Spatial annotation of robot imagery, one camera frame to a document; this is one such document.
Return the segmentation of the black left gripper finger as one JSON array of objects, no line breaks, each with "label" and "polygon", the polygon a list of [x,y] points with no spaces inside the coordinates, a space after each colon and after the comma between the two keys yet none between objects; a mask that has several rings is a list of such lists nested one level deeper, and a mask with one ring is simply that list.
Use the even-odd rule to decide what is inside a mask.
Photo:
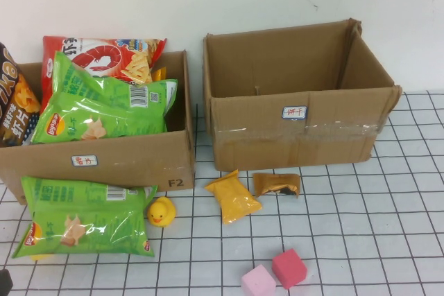
[{"label": "black left gripper finger", "polygon": [[7,269],[0,270],[0,291],[11,291],[13,287],[12,278]]}]

